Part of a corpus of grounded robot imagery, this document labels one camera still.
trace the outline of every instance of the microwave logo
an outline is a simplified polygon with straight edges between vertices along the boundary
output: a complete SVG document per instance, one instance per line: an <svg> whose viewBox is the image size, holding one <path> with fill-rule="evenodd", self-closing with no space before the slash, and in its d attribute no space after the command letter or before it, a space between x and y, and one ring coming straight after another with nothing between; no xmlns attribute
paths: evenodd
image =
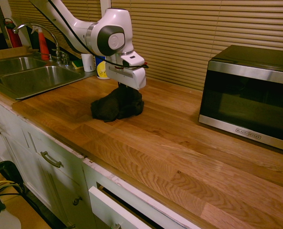
<svg viewBox="0 0 283 229"><path fill-rule="evenodd" d="M247 135L249 137L254 137L254 138L257 138L257 139L261 139L260 135L253 134L253 133L247 132L245 130L236 129L236 132L240 133L240 134L243 134L243 135Z"/></svg>

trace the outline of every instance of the butcher block counter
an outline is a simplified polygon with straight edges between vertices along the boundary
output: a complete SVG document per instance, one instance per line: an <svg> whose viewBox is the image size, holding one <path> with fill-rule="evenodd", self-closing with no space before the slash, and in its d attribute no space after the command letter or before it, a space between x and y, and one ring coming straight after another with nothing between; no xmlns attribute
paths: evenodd
<svg viewBox="0 0 283 229"><path fill-rule="evenodd" d="M282 150L200 124L202 92L150 78L141 115L93 119L115 88L94 76L12 108L201 228L283 228Z"/></svg>

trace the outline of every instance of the fire extinguisher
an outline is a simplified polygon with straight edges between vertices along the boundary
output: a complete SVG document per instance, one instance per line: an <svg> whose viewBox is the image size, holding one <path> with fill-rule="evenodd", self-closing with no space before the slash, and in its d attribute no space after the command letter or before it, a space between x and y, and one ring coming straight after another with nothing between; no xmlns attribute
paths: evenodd
<svg viewBox="0 0 283 229"><path fill-rule="evenodd" d="M13 48L22 47L22 43L21 43L19 35L13 32L13 29L16 27L16 25L13 23L11 19L9 19L10 21L6 21L6 19L9 19L9 18L4 19L4 24L6 26L12 47Z"/></svg>

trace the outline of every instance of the microwave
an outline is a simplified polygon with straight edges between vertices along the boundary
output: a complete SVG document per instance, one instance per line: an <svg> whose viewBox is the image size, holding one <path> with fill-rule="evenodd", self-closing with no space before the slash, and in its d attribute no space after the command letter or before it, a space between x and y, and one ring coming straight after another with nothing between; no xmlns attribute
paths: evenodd
<svg viewBox="0 0 283 229"><path fill-rule="evenodd" d="M199 122L283 149L283 51L232 45L210 59Z"/></svg>

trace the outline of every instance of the stainless steel sink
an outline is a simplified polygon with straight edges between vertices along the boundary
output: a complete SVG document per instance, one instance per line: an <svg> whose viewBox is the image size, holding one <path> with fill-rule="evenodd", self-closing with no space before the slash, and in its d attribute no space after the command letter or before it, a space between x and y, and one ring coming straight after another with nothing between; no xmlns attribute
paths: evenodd
<svg viewBox="0 0 283 229"><path fill-rule="evenodd" d="M40 61L31 57L18 57L0 61L0 75L17 73L23 70L43 67L45 61Z"/></svg>
<svg viewBox="0 0 283 229"><path fill-rule="evenodd" d="M39 54L0 61L0 92L21 100L95 75L73 66L43 61Z"/></svg>
<svg viewBox="0 0 283 229"><path fill-rule="evenodd" d="M23 99L72 83L83 76L59 66L46 66L20 73L0 76L0 83Z"/></svg>

